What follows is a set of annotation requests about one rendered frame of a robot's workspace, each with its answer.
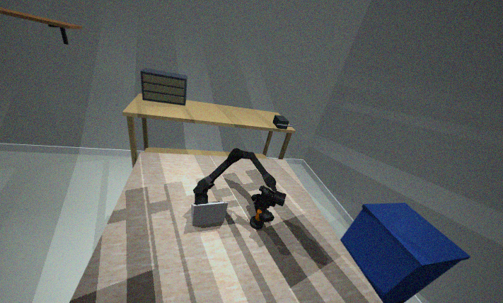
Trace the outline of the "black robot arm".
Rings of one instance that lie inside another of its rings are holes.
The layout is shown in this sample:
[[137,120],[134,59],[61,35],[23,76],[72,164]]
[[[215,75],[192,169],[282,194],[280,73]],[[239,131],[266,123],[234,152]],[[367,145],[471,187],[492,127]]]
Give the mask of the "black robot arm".
[[260,191],[262,191],[260,198],[268,202],[271,200],[271,203],[267,207],[275,206],[276,204],[283,206],[285,197],[287,194],[281,193],[276,189],[276,180],[265,170],[263,165],[259,162],[257,157],[253,152],[242,151],[238,148],[235,148],[231,151],[228,158],[218,167],[216,168],[209,176],[200,180],[197,186],[194,188],[193,192],[195,193],[195,204],[207,204],[208,203],[208,195],[207,192],[214,186],[214,181],[233,163],[237,162],[240,159],[250,159],[258,171],[261,173],[267,187],[260,186]]

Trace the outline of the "black round pedestal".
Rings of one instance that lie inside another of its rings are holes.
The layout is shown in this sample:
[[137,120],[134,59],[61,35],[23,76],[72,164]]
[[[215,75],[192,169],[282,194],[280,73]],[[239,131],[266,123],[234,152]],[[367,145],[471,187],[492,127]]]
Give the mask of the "black round pedestal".
[[263,224],[264,224],[263,220],[261,219],[260,221],[257,221],[255,219],[255,216],[251,217],[250,219],[250,225],[254,229],[261,229],[263,227]]

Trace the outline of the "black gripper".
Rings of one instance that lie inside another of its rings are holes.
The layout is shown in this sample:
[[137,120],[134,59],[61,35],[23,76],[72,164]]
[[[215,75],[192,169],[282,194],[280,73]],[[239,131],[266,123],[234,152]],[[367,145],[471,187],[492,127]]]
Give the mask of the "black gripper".
[[259,219],[260,220],[262,219],[264,222],[273,221],[273,219],[274,219],[273,214],[269,210],[267,210],[267,208],[269,208],[267,206],[269,205],[269,203],[271,203],[271,200],[268,202],[265,202],[260,198],[260,196],[261,196],[261,194],[254,194],[251,197],[252,201],[255,201],[253,204],[255,206],[256,213],[259,208],[262,211],[262,213],[259,213]]

